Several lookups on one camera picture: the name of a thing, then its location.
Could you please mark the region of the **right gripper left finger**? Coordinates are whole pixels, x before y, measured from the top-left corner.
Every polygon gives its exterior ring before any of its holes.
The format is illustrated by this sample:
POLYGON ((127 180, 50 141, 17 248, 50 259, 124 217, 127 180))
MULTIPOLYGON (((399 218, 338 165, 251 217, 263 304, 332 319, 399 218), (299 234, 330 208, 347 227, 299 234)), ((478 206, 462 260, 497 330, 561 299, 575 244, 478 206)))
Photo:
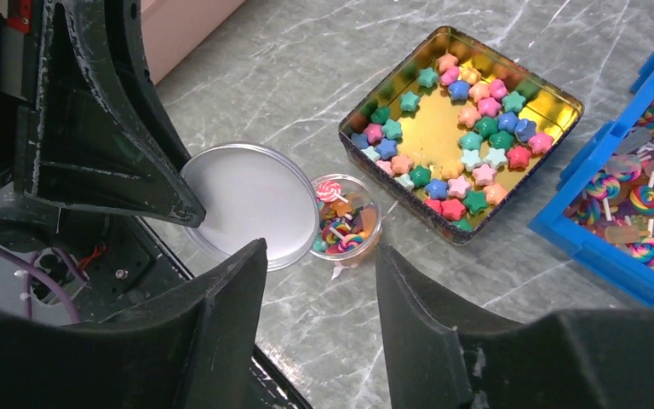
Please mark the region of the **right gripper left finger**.
POLYGON ((266 276, 256 239, 98 323, 0 312, 0 408, 242 408, 266 276))

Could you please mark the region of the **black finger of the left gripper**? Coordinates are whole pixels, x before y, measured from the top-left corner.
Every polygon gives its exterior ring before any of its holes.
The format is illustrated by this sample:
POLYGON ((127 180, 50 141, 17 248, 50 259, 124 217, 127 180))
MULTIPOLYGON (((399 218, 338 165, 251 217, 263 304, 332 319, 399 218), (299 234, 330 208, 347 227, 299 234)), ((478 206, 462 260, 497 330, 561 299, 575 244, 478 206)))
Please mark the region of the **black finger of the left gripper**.
POLYGON ((69 210, 195 227, 205 211, 180 171, 189 153, 150 78, 136 1, 45 1, 35 101, 14 188, 69 210))

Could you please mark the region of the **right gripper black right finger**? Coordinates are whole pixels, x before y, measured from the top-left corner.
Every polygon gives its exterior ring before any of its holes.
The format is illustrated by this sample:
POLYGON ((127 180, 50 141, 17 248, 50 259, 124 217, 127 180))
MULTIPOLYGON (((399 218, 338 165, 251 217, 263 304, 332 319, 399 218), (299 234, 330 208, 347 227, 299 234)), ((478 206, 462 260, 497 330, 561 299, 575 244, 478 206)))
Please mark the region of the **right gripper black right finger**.
POLYGON ((384 244, 376 290, 395 408, 654 408, 654 309, 567 309, 523 324, 384 244))

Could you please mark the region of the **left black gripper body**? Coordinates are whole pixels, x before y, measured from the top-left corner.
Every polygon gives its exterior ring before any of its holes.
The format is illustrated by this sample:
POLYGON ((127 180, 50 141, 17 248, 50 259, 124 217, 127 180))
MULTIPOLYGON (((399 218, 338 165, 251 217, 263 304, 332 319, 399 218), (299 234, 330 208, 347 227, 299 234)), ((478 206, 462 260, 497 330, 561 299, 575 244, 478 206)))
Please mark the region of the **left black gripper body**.
POLYGON ((0 245, 64 248, 67 211, 26 192, 27 139, 45 107, 41 81, 59 1, 0 1, 0 245))

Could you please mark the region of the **round white jar lid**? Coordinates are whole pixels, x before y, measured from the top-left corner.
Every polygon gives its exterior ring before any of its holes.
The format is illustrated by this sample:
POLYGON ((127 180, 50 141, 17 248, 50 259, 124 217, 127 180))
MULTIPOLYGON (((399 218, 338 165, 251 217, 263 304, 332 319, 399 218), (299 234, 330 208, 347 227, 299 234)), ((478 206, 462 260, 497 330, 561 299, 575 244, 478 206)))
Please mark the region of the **round white jar lid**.
POLYGON ((220 144, 189 159, 181 176, 205 210, 186 235, 214 260, 226 260, 254 239, 267 242, 268 271, 310 251, 318 230, 316 196, 284 154, 254 143, 220 144))

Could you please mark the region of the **small clear glass jar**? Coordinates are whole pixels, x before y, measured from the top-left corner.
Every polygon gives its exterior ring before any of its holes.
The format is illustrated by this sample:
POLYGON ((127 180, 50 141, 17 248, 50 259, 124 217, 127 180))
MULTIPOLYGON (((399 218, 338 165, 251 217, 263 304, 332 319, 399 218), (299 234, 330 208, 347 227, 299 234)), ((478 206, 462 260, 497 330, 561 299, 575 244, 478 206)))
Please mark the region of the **small clear glass jar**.
POLYGON ((355 176, 328 174, 312 180, 313 190, 322 181, 335 180, 349 202, 325 203, 315 194, 318 229, 310 253, 336 268, 355 268, 376 249, 382 234, 382 209, 368 186, 355 176))

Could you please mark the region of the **tin of star candies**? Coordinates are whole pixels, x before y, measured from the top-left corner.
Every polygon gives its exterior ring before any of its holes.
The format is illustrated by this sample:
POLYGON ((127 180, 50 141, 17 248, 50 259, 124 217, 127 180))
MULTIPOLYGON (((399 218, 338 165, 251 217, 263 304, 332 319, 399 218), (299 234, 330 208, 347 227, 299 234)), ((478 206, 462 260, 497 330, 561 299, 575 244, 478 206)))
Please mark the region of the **tin of star candies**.
POLYGON ((352 161, 468 243, 578 123, 582 103, 452 26, 433 30, 340 123, 352 161))

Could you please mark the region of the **blue bin of lollipops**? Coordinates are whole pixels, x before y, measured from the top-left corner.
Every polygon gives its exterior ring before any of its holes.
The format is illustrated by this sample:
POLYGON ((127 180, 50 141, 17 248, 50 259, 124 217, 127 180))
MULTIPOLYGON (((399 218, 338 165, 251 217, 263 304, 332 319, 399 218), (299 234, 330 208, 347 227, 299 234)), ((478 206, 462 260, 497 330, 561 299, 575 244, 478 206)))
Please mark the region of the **blue bin of lollipops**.
POLYGON ((654 51, 633 99, 562 172, 531 229, 602 279, 654 307, 654 51))

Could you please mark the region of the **pink white swirl lollipop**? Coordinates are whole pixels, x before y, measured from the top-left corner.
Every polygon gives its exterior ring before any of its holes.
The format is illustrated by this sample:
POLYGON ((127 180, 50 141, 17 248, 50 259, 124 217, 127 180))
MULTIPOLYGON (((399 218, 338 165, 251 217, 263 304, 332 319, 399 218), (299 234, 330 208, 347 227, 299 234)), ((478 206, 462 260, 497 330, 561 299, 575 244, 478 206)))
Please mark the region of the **pink white swirl lollipop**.
POLYGON ((315 193, 316 197, 325 203, 332 203, 335 201, 341 201, 343 203, 349 202, 349 200, 342 195, 341 183, 335 180, 320 182, 315 188, 315 193))

